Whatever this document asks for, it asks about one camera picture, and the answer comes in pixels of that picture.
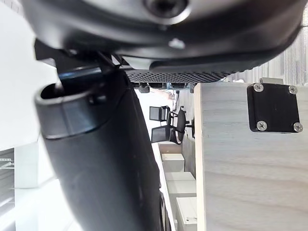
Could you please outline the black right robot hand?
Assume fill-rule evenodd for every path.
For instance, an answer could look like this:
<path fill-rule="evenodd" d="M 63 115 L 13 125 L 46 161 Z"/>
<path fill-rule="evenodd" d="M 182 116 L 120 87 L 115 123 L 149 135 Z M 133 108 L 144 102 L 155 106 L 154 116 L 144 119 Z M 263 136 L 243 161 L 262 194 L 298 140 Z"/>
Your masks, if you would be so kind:
<path fill-rule="evenodd" d="M 51 165 L 85 231 L 163 231 L 163 195 L 135 89 L 221 80 L 286 50 L 305 0 L 24 0 L 60 86 L 34 103 Z"/>

